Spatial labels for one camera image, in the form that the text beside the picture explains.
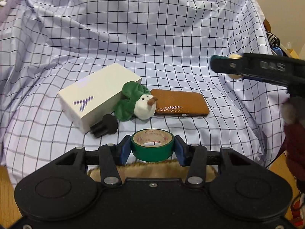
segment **wrinkled cloth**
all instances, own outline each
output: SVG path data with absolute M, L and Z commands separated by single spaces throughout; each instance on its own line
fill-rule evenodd
M 0 155 L 13 184 L 76 146 L 97 150 L 147 128 L 270 163 L 284 139 L 286 89 L 209 68 L 212 55 L 271 53 L 260 14 L 256 0 L 7 0 L 0 12 Z M 133 119 L 113 135 L 84 135 L 57 93 L 114 62 L 142 76 L 149 90 L 201 93 L 210 114 Z

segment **blue object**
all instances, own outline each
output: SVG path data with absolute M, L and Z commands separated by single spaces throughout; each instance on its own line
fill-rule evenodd
M 120 164 L 121 165 L 125 165 L 127 162 L 127 159 L 129 158 L 130 153 L 132 152 L 131 149 L 131 137 L 129 135 L 129 138 L 127 139 L 127 141 L 124 143 L 124 145 L 122 146 L 122 151 L 121 151 L 121 155 L 120 155 Z
M 183 155 L 183 146 L 181 145 L 181 143 L 179 142 L 177 137 L 175 137 L 175 140 L 174 140 L 174 152 L 176 154 L 179 164 L 181 166 L 186 166 L 185 157 Z
M 275 52 L 277 56 L 283 56 L 283 51 L 280 47 L 273 47 L 272 50 Z

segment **green plush toy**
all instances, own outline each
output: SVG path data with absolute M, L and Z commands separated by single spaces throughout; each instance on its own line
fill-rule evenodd
M 114 106 L 114 114 L 119 121 L 128 121 L 133 115 L 140 120 L 147 120 L 156 111 L 156 101 L 148 88 L 135 81 L 123 85 L 122 94 L 127 99 L 122 99 Z

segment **purple logo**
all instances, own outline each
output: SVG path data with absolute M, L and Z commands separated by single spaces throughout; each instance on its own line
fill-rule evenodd
M 90 96 L 90 97 L 86 98 L 85 100 L 74 101 L 73 104 L 76 105 L 76 104 L 82 103 L 82 105 L 79 107 L 79 111 L 82 112 L 82 111 L 84 111 L 87 103 L 89 101 L 91 101 L 93 98 L 94 98 L 93 96 Z

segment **wooden surface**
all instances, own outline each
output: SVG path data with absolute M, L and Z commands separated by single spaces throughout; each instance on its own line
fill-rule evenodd
M 8 228 L 21 217 L 5 167 L 0 166 L 0 225 Z
M 286 155 L 285 155 L 285 152 L 282 155 L 280 155 L 276 159 L 276 161 L 274 161 L 274 163 L 271 165 L 269 170 L 271 170 L 275 174 L 279 175 L 280 177 L 284 178 L 290 184 L 290 186 L 292 188 L 293 197 L 296 197 L 299 194 L 299 190 L 296 187 L 295 178 L 291 174 L 291 172 L 289 171 L 289 169 L 288 169 L 288 167 L 286 165 Z M 285 217 L 287 219 L 292 219 L 292 213 L 291 213 L 290 209 L 288 209 Z

